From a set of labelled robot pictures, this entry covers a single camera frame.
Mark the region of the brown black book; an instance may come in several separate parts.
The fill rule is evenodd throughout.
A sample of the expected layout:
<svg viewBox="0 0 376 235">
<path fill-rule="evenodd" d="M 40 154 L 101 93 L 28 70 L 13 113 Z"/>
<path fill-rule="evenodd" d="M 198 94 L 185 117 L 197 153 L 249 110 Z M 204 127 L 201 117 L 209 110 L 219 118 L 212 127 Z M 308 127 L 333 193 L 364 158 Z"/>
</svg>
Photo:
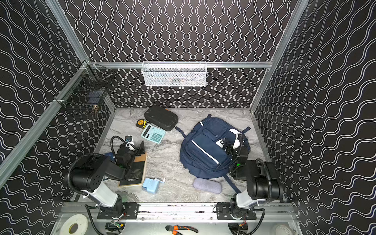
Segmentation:
<svg viewBox="0 0 376 235">
<path fill-rule="evenodd" d="M 120 181 L 119 188 L 140 187 L 144 183 L 146 177 L 147 152 L 141 156 L 137 156 L 127 173 L 126 179 Z"/>
</svg>

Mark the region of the navy blue backpack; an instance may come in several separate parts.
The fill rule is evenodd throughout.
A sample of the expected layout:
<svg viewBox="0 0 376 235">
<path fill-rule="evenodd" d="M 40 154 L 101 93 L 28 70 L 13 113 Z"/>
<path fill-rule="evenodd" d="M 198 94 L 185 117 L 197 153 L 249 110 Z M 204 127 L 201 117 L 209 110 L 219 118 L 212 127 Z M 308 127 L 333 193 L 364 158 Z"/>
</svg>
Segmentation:
<svg viewBox="0 0 376 235">
<path fill-rule="evenodd" d="M 226 148 L 233 146 L 237 133 L 244 134 L 245 148 L 249 152 L 250 145 L 245 133 L 248 126 L 239 131 L 226 121 L 209 114 L 199 121 L 189 134 L 179 127 L 174 127 L 184 137 L 180 148 L 180 162 L 189 173 L 197 178 L 214 179 L 229 178 L 229 166 L 232 158 Z"/>
</svg>

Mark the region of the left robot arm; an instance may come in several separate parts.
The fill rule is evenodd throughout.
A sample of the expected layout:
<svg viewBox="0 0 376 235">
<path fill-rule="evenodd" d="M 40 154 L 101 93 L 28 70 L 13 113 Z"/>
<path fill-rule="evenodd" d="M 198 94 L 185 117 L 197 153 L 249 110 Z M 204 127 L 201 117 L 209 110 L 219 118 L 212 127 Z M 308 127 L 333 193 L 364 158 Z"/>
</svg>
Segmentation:
<svg viewBox="0 0 376 235">
<path fill-rule="evenodd" d="M 95 206 L 87 206 L 88 210 L 99 208 L 106 216 L 120 219 L 126 215 L 122 197 L 103 181 L 104 178 L 125 181 L 143 147 L 143 144 L 136 147 L 131 136 L 124 139 L 113 136 L 110 140 L 112 156 L 95 152 L 82 155 L 71 164 L 65 183 L 71 191 L 95 202 Z"/>
</svg>

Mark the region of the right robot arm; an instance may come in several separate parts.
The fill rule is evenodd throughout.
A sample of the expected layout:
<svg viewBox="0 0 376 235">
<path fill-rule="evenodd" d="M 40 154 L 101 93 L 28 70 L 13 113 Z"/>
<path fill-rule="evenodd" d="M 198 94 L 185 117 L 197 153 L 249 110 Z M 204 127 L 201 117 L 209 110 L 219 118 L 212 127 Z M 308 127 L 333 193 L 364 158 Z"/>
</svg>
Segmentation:
<svg viewBox="0 0 376 235">
<path fill-rule="evenodd" d="M 246 189 L 241 192 L 231 179 L 226 180 L 236 192 L 230 200 L 230 215 L 234 219 L 246 219 L 257 206 L 276 200 L 284 202 L 282 185 L 272 162 L 247 159 L 244 146 L 237 149 L 229 146 L 226 153 L 232 158 L 229 175 L 246 181 Z"/>
</svg>

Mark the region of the light blue pencil sharpener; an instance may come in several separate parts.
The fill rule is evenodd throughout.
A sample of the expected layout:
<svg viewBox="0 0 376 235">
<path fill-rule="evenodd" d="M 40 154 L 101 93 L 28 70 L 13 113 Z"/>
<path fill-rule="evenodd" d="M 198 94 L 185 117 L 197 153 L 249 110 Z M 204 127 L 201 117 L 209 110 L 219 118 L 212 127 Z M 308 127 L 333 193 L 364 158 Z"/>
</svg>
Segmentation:
<svg viewBox="0 0 376 235">
<path fill-rule="evenodd" d="M 165 178 L 160 180 L 158 178 L 145 178 L 144 183 L 142 185 L 142 190 L 150 194 L 156 194 L 160 184 L 165 183 Z"/>
</svg>

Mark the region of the purple glasses case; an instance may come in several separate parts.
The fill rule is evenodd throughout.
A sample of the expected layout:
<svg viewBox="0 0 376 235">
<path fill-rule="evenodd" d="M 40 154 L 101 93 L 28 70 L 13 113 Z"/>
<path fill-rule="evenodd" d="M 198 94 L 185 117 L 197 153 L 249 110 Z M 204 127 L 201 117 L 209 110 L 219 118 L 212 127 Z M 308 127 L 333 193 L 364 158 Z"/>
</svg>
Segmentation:
<svg viewBox="0 0 376 235">
<path fill-rule="evenodd" d="M 196 178 L 193 182 L 193 187 L 198 190 L 220 194 L 222 186 L 220 183 L 208 179 Z"/>
</svg>

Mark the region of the black zippered case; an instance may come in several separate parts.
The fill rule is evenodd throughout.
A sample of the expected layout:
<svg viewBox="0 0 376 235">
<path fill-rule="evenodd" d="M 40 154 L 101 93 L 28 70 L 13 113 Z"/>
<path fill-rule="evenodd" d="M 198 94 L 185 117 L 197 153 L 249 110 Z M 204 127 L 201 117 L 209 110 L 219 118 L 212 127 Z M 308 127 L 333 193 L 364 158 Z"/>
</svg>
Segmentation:
<svg viewBox="0 0 376 235">
<path fill-rule="evenodd" d="M 175 113 L 157 105 L 153 105 L 146 110 L 144 116 L 148 122 L 165 131 L 171 131 L 174 129 L 179 121 L 179 118 Z"/>
</svg>

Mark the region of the teal calculator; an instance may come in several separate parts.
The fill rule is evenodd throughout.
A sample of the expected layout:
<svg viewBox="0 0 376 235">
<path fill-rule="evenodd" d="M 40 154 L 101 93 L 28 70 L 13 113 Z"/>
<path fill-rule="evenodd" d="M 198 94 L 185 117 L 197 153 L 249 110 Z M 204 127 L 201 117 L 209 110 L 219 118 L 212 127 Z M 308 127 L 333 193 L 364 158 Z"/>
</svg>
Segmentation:
<svg viewBox="0 0 376 235">
<path fill-rule="evenodd" d="M 162 139 L 164 138 L 166 134 L 166 131 L 163 129 L 160 129 L 156 126 L 153 126 L 151 124 L 147 124 L 145 129 L 143 130 L 141 137 L 145 140 L 148 140 L 150 142 L 160 144 L 162 142 Z"/>
</svg>

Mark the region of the yellow black tape measure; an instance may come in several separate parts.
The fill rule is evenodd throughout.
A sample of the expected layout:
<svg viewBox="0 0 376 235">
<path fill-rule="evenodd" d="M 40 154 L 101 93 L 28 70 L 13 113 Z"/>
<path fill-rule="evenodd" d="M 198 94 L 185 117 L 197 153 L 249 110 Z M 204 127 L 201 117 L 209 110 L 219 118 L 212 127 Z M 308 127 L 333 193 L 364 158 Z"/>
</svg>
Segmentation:
<svg viewBox="0 0 376 235">
<path fill-rule="evenodd" d="M 136 126 L 138 128 L 141 128 L 141 129 L 145 129 L 145 127 L 147 126 L 147 121 L 145 119 L 139 119 L 137 122 L 136 122 Z"/>
</svg>

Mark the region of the white tape roll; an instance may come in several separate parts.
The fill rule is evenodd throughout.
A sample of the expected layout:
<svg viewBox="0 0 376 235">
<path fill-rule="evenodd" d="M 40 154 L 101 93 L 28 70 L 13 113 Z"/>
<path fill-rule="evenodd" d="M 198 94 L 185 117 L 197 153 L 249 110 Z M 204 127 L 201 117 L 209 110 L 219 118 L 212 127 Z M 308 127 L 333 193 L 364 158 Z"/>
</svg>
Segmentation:
<svg viewBox="0 0 376 235">
<path fill-rule="evenodd" d="M 60 228 L 60 235 L 84 235 L 89 225 L 88 218 L 83 214 L 76 214 L 68 218 Z"/>
</svg>

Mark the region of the white roll right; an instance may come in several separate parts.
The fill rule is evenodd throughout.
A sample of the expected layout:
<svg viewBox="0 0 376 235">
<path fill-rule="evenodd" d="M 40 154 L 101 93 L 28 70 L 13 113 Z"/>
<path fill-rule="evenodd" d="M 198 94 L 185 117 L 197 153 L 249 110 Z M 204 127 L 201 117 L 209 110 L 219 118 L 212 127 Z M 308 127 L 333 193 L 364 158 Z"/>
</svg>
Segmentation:
<svg viewBox="0 0 376 235">
<path fill-rule="evenodd" d="M 275 225 L 270 230 L 271 235 L 294 235 L 290 227 L 286 225 Z"/>
</svg>

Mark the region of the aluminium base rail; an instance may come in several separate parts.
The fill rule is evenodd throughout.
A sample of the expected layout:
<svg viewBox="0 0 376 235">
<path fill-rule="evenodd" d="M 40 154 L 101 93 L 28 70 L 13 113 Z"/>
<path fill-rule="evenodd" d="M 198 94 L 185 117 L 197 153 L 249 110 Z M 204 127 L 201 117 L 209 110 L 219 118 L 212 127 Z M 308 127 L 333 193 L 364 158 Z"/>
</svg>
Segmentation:
<svg viewBox="0 0 376 235">
<path fill-rule="evenodd" d="M 84 202 L 65 203 L 59 219 L 69 218 L 75 214 L 88 215 Z M 264 222 L 291 222 L 295 218 L 294 208 L 290 203 L 272 202 L 256 208 L 264 208 Z M 245 212 L 230 212 L 229 203 L 125 203 L 126 215 L 121 222 L 144 223 L 220 223 L 242 222 Z M 103 215 L 98 209 L 93 210 L 94 221 L 111 221 L 110 216 Z M 260 218 L 262 212 L 248 212 L 247 222 Z"/>
</svg>

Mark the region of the orange handled pliers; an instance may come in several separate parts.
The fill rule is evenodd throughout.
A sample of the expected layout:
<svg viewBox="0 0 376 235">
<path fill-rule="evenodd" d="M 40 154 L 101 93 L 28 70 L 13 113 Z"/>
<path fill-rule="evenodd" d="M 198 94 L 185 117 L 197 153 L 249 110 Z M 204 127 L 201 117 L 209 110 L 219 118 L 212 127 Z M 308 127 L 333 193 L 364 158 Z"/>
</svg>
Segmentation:
<svg viewBox="0 0 376 235">
<path fill-rule="evenodd" d="M 191 227 L 191 226 L 180 226 L 180 225 L 175 225 L 175 226 L 172 226 L 172 225 L 166 225 L 165 226 L 165 229 L 169 232 L 172 232 L 173 235 L 182 235 L 179 231 L 180 230 L 186 230 L 186 231 L 191 231 L 191 232 L 194 232 L 194 233 L 199 233 L 198 229 L 194 228 L 194 227 Z"/>
</svg>

